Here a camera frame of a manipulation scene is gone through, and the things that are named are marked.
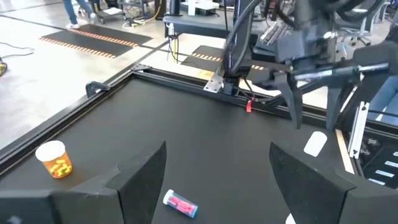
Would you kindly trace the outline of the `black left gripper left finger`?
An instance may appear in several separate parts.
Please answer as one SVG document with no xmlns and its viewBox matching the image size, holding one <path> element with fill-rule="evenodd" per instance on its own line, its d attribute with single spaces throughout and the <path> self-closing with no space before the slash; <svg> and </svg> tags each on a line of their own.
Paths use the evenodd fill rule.
<svg viewBox="0 0 398 224">
<path fill-rule="evenodd" d="M 151 224 L 166 161 L 162 141 L 84 159 L 63 179 L 15 170 L 0 186 L 0 224 Z"/>
</svg>

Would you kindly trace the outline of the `white plastic medicine bottle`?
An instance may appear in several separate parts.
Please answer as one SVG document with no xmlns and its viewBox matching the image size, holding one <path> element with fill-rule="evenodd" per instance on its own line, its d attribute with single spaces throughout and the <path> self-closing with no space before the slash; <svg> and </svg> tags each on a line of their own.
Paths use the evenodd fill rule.
<svg viewBox="0 0 398 224">
<path fill-rule="evenodd" d="M 317 157 L 327 142 L 327 136 L 321 131 L 314 131 L 308 139 L 303 151 L 313 157 Z"/>
</svg>

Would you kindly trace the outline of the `clear tube with pink contents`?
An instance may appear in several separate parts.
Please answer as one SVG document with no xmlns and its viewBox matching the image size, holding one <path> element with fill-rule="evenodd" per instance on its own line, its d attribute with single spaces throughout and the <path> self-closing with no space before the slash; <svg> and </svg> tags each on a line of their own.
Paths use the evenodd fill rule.
<svg viewBox="0 0 398 224">
<path fill-rule="evenodd" d="M 190 218 L 195 218 L 198 211 L 196 204 L 175 193 L 172 189 L 165 193 L 163 204 L 178 210 Z"/>
</svg>

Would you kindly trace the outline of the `orange bottle yellow green pills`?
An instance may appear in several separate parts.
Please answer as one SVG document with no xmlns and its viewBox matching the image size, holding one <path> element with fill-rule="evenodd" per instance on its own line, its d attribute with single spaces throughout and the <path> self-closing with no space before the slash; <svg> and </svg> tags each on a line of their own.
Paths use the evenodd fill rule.
<svg viewBox="0 0 398 224">
<path fill-rule="evenodd" d="M 35 150 L 36 158 L 55 179 L 62 179 L 72 173 L 73 166 L 61 141 L 48 141 Z"/>
</svg>

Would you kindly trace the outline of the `light blue fabric object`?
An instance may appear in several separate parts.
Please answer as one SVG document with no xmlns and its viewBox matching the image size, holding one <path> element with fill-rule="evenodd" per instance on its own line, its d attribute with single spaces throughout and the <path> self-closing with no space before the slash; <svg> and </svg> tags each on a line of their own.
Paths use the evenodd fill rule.
<svg viewBox="0 0 398 224">
<path fill-rule="evenodd" d="M 389 77 L 370 102 L 369 109 L 381 111 L 380 113 L 368 113 L 368 119 L 398 126 L 398 75 Z"/>
</svg>

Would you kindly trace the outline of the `black table mat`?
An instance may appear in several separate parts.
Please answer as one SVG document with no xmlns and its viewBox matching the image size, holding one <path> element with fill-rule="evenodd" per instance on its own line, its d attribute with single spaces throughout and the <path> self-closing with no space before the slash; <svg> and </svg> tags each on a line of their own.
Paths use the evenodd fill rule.
<svg viewBox="0 0 398 224">
<path fill-rule="evenodd" d="M 0 224 L 284 224 L 269 147 L 303 151 L 317 131 L 132 80 L 24 138 L 62 142 L 72 172 L 29 155 L 0 175 Z"/>
</svg>

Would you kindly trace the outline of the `black office chair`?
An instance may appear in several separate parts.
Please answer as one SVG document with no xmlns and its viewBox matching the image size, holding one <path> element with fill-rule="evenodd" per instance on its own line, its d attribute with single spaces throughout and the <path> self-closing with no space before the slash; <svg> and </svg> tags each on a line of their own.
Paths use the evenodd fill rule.
<svg viewBox="0 0 398 224">
<path fill-rule="evenodd" d="M 376 5 L 376 8 L 373 12 L 370 12 L 367 17 L 364 17 L 359 21 L 348 22 L 337 17 L 335 20 L 336 27 L 339 31 L 345 33 L 343 40 L 349 37 L 351 46 L 355 46 L 357 41 L 362 42 L 365 46 L 370 46 L 372 41 L 369 37 L 373 30 L 374 21 L 376 20 L 376 16 L 379 15 L 381 8 L 387 5 L 387 2 L 389 2 L 389 0 L 364 0 L 359 6 L 350 10 L 349 14 L 368 12 L 374 4 Z"/>
</svg>

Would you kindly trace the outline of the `black box with white labels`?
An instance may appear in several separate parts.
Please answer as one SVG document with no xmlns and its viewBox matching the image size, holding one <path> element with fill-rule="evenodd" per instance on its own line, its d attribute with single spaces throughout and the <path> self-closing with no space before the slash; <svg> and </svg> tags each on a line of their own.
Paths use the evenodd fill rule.
<svg viewBox="0 0 398 224">
<path fill-rule="evenodd" d="M 398 189 L 398 141 L 364 134 L 359 162 L 366 179 Z"/>
</svg>

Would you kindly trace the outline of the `black floor mat orange stripes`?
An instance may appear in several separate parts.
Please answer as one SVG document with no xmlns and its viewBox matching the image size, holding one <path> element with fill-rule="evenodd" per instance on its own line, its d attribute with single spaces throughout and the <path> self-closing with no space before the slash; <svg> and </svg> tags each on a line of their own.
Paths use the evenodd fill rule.
<svg viewBox="0 0 398 224">
<path fill-rule="evenodd" d="M 152 37 L 86 24 L 44 35 L 40 40 L 106 58 L 116 58 L 142 46 Z"/>
<path fill-rule="evenodd" d="M 222 49 L 201 45 L 188 56 L 181 65 L 199 68 L 201 70 L 214 71 L 218 68 Z"/>
</svg>

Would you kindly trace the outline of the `black table clamp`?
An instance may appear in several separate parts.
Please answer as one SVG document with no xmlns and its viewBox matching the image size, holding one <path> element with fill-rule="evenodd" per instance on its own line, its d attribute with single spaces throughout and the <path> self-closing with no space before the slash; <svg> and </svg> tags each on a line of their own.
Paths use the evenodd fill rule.
<svg viewBox="0 0 398 224">
<path fill-rule="evenodd" d="M 86 84 L 85 91 L 87 98 L 91 98 L 95 95 L 98 91 L 108 91 L 110 90 L 110 86 L 104 83 L 92 81 Z"/>
</svg>

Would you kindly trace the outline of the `dark grey desk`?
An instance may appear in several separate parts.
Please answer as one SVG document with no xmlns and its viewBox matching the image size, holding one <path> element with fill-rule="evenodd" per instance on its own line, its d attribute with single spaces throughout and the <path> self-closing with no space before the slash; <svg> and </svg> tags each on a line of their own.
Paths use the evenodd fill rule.
<svg viewBox="0 0 398 224">
<path fill-rule="evenodd" d="M 166 24 L 173 24 L 174 31 L 183 34 L 195 34 L 208 37 L 225 38 L 225 20 L 222 11 L 219 16 L 188 16 L 182 12 L 181 16 L 165 16 L 163 21 Z"/>
</svg>

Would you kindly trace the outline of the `black monitor pole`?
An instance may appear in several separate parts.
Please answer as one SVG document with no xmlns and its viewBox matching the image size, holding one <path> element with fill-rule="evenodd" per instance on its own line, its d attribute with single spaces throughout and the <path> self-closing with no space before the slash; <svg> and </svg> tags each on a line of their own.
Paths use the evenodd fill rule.
<svg viewBox="0 0 398 224">
<path fill-rule="evenodd" d="M 180 0 L 170 0 L 169 15 L 170 16 L 181 16 L 181 14 L 180 14 Z"/>
</svg>

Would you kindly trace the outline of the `low equipment cart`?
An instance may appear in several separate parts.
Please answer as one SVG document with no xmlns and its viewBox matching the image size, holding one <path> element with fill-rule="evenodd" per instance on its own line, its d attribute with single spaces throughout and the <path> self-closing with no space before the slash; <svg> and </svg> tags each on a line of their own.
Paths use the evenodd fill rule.
<svg viewBox="0 0 398 224">
<path fill-rule="evenodd" d="M 100 10 L 96 13 L 96 15 L 102 24 L 106 24 L 108 21 L 112 21 L 114 19 L 122 19 L 124 21 L 127 20 L 122 6 Z"/>
</svg>

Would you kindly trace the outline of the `person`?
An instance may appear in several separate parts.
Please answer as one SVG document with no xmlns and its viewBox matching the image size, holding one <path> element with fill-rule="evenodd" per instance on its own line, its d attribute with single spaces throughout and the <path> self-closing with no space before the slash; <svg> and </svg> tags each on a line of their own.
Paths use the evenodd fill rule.
<svg viewBox="0 0 398 224">
<path fill-rule="evenodd" d="M 96 22 L 96 13 L 85 0 L 76 0 L 77 3 L 88 13 L 89 21 L 93 24 Z M 62 0 L 70 23 L 66 25 L 67 29 L 79 29 L 80 25 L 77 21 L 75 11 L 73 9 L 72 0 Z"/>
</svg>

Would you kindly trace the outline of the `black aluminium table frame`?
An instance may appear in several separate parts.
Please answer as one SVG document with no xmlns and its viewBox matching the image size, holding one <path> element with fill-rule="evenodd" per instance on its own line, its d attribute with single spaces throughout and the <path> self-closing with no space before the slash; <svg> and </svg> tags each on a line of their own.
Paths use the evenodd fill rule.
<svg viewBox="0 0 398 224">
<path fill-rule="evenodd" d="M 11 170 L 18 163 L 21 163 L 26 157 L 29 157 L 39 145 L 59 135 L 64 129 L 67 129 L 104 100 L 116 94 L 117 91 L 126 86 L 127 83 L 133 79 L 145 80 L 176 90 L 195 93 L 239 106 L 246 106 L 246 102 L 248 101 L 243 96 L 243 93 L 246 94 L 249 90 L 241 90 L 240 93 L 234 96 L 211 93 L 203 89 L 205 81 L 199 78 L 159 70 L 148 67 L 147 65 L 134 64 L 133 67 L 125 68 L 109 80 L 106 80 L 105 84 L 98 82 L 88 83 L 86 85 L 86 95 L 76 103 L 61 110 L 27 134 L 2 148 L 0 151 L 0 176 L 4 175 L 8 170 Z M 97 92 L 97 90 L 91 87 L 97 85 L 103 85 L 104 88 L 99 89 Z M 255 94 L 270 101 L 265 103 L 254 103 L 252 105 L 253 110 L 263 111 L 264 113 L 290 119 L 290 111 L 286 106 L 282 94 L 273 98 L 260 93 Z M 302 125 L 311 124 L 318 127 L 326 127 L 327 118 L 325 109 L 310 105 L 302 105 L 302 109 Z M 391 125 L 368 121 L 364 133 L 374 138 L 386 139 L 385 141 L 398 142 L 398 128 Z"/>
</svg>

